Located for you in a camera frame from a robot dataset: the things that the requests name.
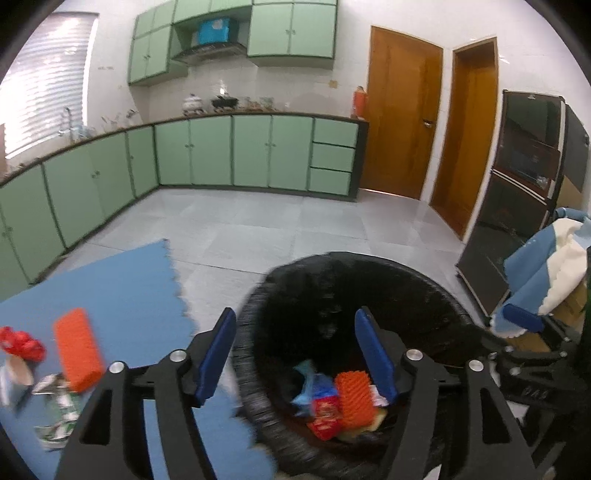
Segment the orange foam net sleeve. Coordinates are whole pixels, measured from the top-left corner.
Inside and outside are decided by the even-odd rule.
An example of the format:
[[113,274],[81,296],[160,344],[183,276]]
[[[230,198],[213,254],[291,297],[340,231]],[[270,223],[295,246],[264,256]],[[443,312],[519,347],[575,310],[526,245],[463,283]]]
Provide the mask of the orange foam net sleeve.
[[370,378],[365,371],[339,373],[335,377],[339,392],[342,424],[345,430],[370,426],[376,416],[376,407],[370,391]]

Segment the green kitchen cabinets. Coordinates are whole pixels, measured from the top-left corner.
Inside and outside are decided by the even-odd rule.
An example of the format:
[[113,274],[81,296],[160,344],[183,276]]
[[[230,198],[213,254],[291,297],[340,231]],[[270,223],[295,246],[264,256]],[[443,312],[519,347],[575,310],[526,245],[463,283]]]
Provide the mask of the green kitchen cabinets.
[[228,42],[246,47],[257,66],[332,68],[338,29],[337,1],[167,1],[135,18],[129,51],[130,86],[183,77],[172,57],[197,45],[202,22],[228,17]]
[[108,133],[37,159],[1,183],[1,295],[44,279],[81,241],[160,188],[353,200],[366,121],[226,113]]

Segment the red plastic bag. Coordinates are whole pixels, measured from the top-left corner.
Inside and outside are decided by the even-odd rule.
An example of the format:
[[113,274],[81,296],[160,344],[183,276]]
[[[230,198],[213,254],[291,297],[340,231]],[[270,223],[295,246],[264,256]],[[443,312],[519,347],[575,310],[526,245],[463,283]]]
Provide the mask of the red plastic bag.
[[5,353],[25,361],[40,363],[46,357],[45,346],[39,340],[27,332],[14,331],[8,326],[0,329],[0,345]]

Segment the blue white paper cup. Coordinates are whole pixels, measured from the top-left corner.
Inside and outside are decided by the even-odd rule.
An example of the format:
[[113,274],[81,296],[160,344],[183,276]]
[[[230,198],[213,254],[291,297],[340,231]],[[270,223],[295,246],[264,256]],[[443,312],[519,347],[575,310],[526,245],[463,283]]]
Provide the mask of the blue white paper cup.
[[1,405],[15,407],[33,384],[34,377],[26,361],[9,355],[1,367]]

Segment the white window blinds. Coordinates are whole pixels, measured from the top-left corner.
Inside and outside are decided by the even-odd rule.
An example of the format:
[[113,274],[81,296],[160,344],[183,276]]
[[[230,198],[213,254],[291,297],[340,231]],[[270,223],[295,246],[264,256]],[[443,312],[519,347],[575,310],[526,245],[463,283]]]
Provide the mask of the white window blinds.
[[87,125],[90,57],[98,15],[49,15],[18,53],[1,83],[1,124],[11,159],[60,137],[61,112],[73,115],[73,137]]

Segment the black wok pan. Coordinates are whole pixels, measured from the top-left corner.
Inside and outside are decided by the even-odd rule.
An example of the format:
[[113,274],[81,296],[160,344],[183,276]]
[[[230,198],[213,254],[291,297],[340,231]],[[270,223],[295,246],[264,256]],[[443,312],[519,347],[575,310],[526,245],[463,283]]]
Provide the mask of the black wok pan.
[[238,98],[228,95],[217,95],[211,100],[211,107],[216,113],[235,111],[238,107],[238,102]]

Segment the green upper kitchen cabinets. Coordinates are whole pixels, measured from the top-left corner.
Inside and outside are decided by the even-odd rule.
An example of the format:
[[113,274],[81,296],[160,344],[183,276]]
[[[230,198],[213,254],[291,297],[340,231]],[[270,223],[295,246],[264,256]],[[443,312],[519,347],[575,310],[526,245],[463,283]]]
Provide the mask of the green upper kitchen cabinets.
[[135,18],[129,51],[130,86],[183,77],[172,57],[197,45],[202,22],[228,17],[228,42],[246,47],[257,66],[332,68],[338,29],[337,1],[167,1]]

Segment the red paper cup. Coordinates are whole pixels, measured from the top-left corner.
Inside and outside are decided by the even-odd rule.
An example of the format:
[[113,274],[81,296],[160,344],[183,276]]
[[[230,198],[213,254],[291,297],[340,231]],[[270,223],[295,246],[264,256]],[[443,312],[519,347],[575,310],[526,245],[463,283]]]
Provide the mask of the red paper cup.
[[312,418],[308,429],[322,441],[337,437],[344,430],[341,402],[338,395],[325,396],[312,400]]

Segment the brown wooden door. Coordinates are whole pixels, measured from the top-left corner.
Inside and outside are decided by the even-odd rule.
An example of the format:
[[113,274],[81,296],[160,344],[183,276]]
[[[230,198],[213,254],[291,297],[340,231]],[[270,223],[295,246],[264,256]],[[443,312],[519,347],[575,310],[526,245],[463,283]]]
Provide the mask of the brown wooden door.
[[430,206],[463,238],[487,170],[499,88],[495,37],[456,49],[448,123]]
[[363,188],[421,197],[436,133],[442,75],[441,47],[381,27],[370,30]]

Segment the red thermos bottle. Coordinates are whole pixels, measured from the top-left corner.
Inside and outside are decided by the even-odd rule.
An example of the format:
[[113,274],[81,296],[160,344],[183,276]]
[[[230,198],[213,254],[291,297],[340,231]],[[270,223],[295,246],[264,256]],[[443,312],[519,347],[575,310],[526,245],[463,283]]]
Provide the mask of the red thermos bottle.
[[361,119],[365,117],[365,110],[367,106],[368,95],[363,86],[356,87],[353,92],[353,106],[352,106],[352,117]]

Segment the blue box on hood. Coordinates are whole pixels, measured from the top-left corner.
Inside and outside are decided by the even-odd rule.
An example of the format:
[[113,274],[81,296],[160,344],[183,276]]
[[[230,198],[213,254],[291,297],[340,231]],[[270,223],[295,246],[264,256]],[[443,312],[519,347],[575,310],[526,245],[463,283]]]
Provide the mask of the blue box on hood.
[[232,20],[228,17],[206,20],[197,31],[197,45],[225,43],[230,40]]

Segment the blue white cloth pile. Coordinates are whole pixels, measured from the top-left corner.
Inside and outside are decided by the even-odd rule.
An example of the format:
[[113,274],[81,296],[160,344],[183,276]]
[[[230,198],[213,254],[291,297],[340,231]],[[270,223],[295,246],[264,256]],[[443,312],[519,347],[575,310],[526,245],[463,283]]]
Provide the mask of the blue white cloth pile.
[[515,338],[544,328],[552,313],[586,277],[590,216],[560,207],[556,220],[504,261],[509,298],[493,314],[492,332]]

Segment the black range hood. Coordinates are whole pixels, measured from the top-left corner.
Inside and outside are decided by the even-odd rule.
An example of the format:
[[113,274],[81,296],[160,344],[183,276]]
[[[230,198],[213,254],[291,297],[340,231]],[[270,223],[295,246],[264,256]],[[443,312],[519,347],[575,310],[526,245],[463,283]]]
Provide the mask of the black range hood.
[[186,66],[197,66],[205,61],[231,56],[245,56],[245,54],[245,45],[238,42],[215,42],[192,46],[173,56],[172,60]]

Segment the light blue carton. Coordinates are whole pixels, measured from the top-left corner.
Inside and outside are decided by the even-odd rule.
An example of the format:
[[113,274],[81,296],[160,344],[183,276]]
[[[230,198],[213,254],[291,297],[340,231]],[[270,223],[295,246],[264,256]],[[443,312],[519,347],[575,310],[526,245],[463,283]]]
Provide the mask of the light blue carton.
[[294,367],[294,370],[304,376],[304,386],[300,394],[291,400],[291,404],[297,408],[297,416],[312,417],[315,415],[314,406],[312,406],[315,400],[339,395],[332,378],[315,371],[311,360],[301,362]]

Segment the green lower kitchen cabinets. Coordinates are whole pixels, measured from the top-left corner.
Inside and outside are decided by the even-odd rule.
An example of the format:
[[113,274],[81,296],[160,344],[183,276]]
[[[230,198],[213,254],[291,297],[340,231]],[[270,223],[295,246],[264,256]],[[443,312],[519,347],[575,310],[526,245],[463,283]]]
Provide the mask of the green lower kitchen cabinets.
[[1,295],[44,279],[81,241],[160,188],[353,200],[366,121],[226,113],[108,133],[37,159],[1,183]]

